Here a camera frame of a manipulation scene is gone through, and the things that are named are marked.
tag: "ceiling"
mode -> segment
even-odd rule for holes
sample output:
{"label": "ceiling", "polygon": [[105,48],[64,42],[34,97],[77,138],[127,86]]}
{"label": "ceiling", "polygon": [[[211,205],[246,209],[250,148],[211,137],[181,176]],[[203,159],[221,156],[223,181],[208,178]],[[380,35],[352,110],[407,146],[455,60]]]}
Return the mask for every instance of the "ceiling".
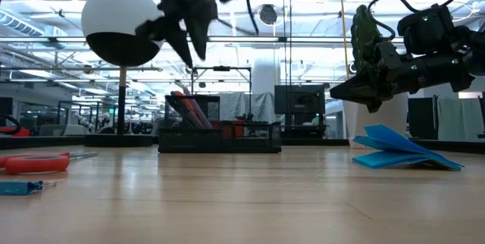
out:
{"label": "ceiling", "polygon": [[[198,61],[195,53],[195,65],[212,67],[227,65],[233,67],[251,67],[261,57],[260,50],[276,49],[273,59],[281,65],[281,78],[288,77],[289,67],[292,68],[292,80],[306,82],[323,82],[341,80],[345,74],[345,52],[343,46],[343,23],[346,27],[346,36],[350,36],[349,28],[355,9],[361,4],[368,4],[371,0],[344,0],[343,19],[340,17],[342,4],[340,0],[250,0],[253,12],[256,14],[260,36],[269,37],[305,37],[305,42],[292,42],[289,44],[251,42],[257,39],[245,39],[247,36],[224,25],[213,22],[210,26],[209,36],[214,39],[222,37],[225,40],[210,42],[208,44],[207,60]],[[429,8],[432,4],[443,3],[445,0],[408,0],[417,9]],[[29,33],[39,33],[40,36],[83,36],[80,17],[86,0],[3,0],[0,14],[15,17],[28,27]],[[258,18],[262,5],[273,5],[277,12],[277,25],[269,26]],[[455,25],[467,25],[477,29],[482,22],[485,2],[483,0],[455,0],[450,6]],[[218,5],[219,18],[235,23],[238,27],[253,30],[246,8],[245,0],[234,0],[225,5]],[[409,14],[406,7],[397,0],[383,0],[374,7],[374,15],[381,22],[396,28],[398,21]],[[11,25],[0,24],[2,36],[26,37],[26,30],[19,31]],[[335,40],[320,43],[320,37],[333,37]],[[109,70],[111,65],[101,61],[92,53],[86,44],[65,43],[62,48],[52,48],[51,45],[41,43],[17,42],[3,44],[4,50],[0,54],[2,64],[6,67],[54,67],[80,68],[92,67],[90,71],[81,70],[52,70],[50,74],[56,80],[68,80],[61,85],[66,88],[76,87],[90,89],[103,89],[109,93],[116,93],[116,83],[109,79],[119,77],[115,70]],[[352,50],[347,50],[349,60],[352,60]],[[205,82],[205,88],[195,85],[196,91],[201,92],[229,92],[248,91],[249,78],[245,71],[213,72],[207,71],[200,77],[199,82]],[[30,74],[14,72],[13,78],[47,78]],[[160,53],[144,69],[128,72],[128,80],[138,80],[132,86],[141,96],[153,98],[153,95],[163,95],[173,89],[173,81],[181,80],[189,84],[190,75],[185,71],[183,62],[171,50],[169,45],[163,45]]]}

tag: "blue paper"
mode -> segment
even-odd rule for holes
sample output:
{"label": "blue paper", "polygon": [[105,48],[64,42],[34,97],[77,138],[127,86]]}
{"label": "blue paper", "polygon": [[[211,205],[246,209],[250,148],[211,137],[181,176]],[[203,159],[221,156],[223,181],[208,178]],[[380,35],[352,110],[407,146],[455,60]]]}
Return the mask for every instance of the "blue paper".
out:
{"label": "blue paper", "polygon": [[42,190],[42,181],[0,180],[0,195],[27,196]]}
{"label": "blue paper", "polygon": [[368,136],[357,136],[354,142],[373,149],[379,149],[367,155],[353,158],[356,163],[370,168],[390,165],[423,163],[436,168],[460,171],[463,165],[450,161],[436,152],[425,149],[405,137],[400,136],[384,125],[365,127]]}

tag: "black and white ball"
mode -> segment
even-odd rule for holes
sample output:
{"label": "black and white ball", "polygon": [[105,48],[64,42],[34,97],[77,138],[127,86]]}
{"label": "black and white ball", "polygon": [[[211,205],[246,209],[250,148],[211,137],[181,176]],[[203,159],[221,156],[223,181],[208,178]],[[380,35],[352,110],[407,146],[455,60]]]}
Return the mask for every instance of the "black and white ball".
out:
{"label": "black and white ball", "polygon": [[135,36],[135,29],[160,16],[152,0],[87,0],[81,26],[89,47],[102,60],[136,67],[152,60],[161,42]]}

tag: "green object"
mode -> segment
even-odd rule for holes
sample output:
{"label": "green object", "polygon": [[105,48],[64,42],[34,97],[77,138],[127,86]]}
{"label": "green object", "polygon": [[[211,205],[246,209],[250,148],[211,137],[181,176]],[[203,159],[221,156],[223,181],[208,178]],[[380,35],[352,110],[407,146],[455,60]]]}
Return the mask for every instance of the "green object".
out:
{"label": "green object", "polygon": [[352,54],[354,56],[354,65],[357,73],[361,70],[362,54],[366,44],[380,37],[381,34],[375,22],[373,22],[367,14],[367,6],[361,5],[357,8],[352,19],[352,26],[350,27],[350,34],[352,39]]}

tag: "white wall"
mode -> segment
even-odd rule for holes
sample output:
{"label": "white wall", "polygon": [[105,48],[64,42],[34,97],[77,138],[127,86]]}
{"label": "white wall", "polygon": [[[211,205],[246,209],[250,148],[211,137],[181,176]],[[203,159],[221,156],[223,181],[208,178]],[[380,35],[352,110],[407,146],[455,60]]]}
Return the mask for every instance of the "white wall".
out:
{"label": "white wall", "polygon": [[71,101],[73,94],[60,87],[36,83],[34,89],[25,88],[23,84],[0,84],[0,96],[12,97],[17,102],[57,107],[59,101]]}

